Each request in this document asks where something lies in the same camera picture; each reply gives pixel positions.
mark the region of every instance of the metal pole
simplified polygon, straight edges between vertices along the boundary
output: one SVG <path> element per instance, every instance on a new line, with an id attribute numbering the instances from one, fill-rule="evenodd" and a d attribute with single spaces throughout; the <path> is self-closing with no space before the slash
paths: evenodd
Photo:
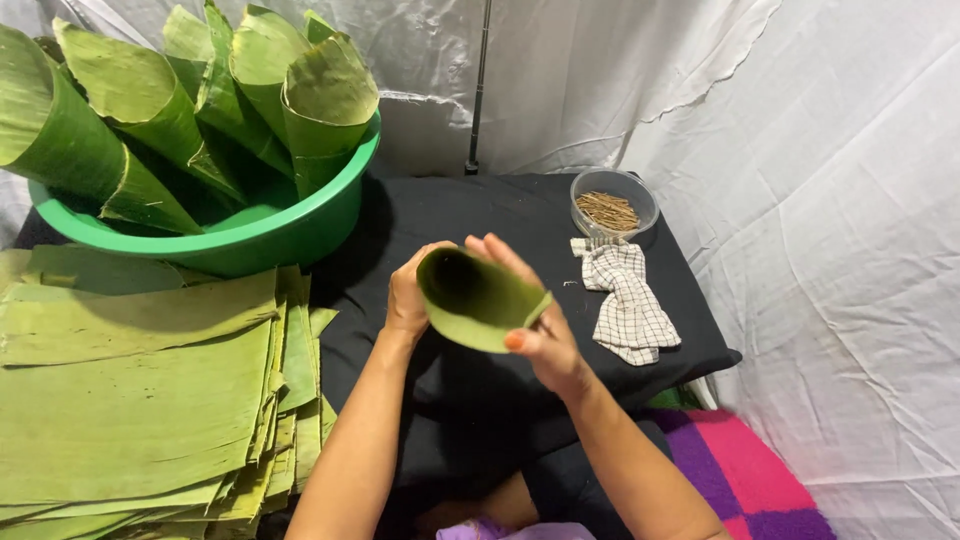
<path id="1" fill-rule="evenodd" d="M 487 68 L 487 34 L 490 31 L 490 4 L 492 0 L 487 0 L 487 6 L 483 12 L 483 37 L 480 40 L 480 71 L 477 74 L 477 95 L 473 104 L 473 127 L 470 130 L 470 154 L 467 157 L 467 164 L 464 166 L 464 175 L 473 176 L 480 170 L 480 164 L 477 163 L 477 140 L 480 138 L 480 106 L 483 105 L 483 76 Z"/>

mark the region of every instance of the clear plastic container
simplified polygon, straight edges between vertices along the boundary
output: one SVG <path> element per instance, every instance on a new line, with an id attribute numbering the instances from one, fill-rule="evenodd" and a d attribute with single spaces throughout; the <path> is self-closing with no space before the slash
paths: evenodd
<path id="1" fill-rule="evenodd" d="M 638 218 L 636 229 L 614 231 L 591 220 L 577 208 L 577 197 L 591 191 L 609 193 L 630 201 L 630 206 Z M 657 205 L 654 194 L 636 176 L 616 169 L 593 168 L 577 175 L 570 185 L 570 215 L 577 224 L 577 229 L 587 236 L 629 240 L 654 226 L 660 217 L 660 206 Z"/>

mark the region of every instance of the orange fingernail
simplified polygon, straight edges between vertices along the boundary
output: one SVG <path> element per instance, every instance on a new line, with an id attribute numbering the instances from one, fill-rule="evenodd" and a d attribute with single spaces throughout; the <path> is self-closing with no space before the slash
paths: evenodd
<path id="1" fill-rule="evenodd" d="M 503 339 L 503 344 L 511 351 L 518 351 L 523 347 L 523 335 L 519 332 L 511 332 Z"/>

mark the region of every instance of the bamboo skewer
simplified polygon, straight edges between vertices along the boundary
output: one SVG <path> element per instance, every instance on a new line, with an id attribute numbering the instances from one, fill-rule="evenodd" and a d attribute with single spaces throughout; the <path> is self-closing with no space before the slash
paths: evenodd
<path id="1" fill-rule="evenodd" d="M 630 201 L 609 193 L 590 191 L 577 197 L 577 208 L 593 222 L 614 231 L 632 231 L 639 219 Z"/>

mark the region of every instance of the green plastic basin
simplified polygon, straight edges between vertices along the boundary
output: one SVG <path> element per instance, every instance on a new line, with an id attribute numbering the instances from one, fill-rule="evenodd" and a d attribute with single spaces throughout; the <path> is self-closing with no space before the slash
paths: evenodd
<path id="1" fill-rule="evenodd" d="M 96 219 L 96 211 L 62 201 L 29 182 L 37 212 L 64 236 L 94 249 L 144 258 L 162 258 L 223 278 L 262 272 L 274 266 L 312 264 L 335 250 L 353 230 L 360 212 L 361 178 L 380 141 L 380 113 L 374 114 L 360 146 L 329 184 L 297 202 L 293 181 L 264 179 L 273 169 L 256 169 L 263 189 L 252 205 L 210 221 L 205 234 L 154 237 L 121 233 Z"/>

